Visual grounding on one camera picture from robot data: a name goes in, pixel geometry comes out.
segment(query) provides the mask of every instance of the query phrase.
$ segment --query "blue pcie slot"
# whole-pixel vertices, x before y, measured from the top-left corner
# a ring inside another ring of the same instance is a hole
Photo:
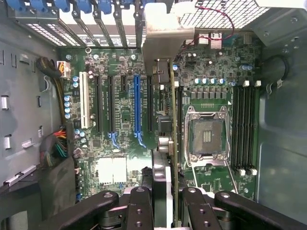
[[[134,137],[138,139],[139,144],[146,148],[142,140],[141,130],[141,77],[134,75]]]

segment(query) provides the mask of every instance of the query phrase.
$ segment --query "white pci slot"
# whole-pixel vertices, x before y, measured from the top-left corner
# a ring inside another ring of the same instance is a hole
[[[88,94],[88,84],[87,84],[87,73],[79,73],[80,81],[80,109],[81,109],[81,128],[90,127],[90,107],[89,107],[89,94]]]

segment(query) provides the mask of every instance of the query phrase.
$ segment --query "cpu socket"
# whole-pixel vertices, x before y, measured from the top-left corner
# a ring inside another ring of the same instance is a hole
[[[229,114],[226,106],[216,112],[197,112],[189,106],[184,123],[184,154],[188,165],[225,165],[229,157]]]

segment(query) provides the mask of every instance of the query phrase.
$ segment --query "perforated metal panel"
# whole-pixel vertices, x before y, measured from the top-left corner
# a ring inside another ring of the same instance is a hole
[[[269,8],[259,7],[254,0],[193,0],[192,2],[195,6],[213,8],[227,13],[236,29],[243,28],[269,10]],[[231,29],[229,20],[220,13],[198,8],[195,8],[195,13],[184,14],[181,23],[196,28]]]

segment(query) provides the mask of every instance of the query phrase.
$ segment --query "screw hole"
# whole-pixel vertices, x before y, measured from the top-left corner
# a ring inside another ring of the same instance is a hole
[[[136,227],[141,227],[143,224],[142,224],[142,222],[140,222],[140,221],[138,221],[138,222],[136,222],[135,224],[134,224]]]
[[[210,223],[207,222],[207,221],[205,221],[203,224],[204,224],[204,226],[205,226],[206,228],[210,227]]]

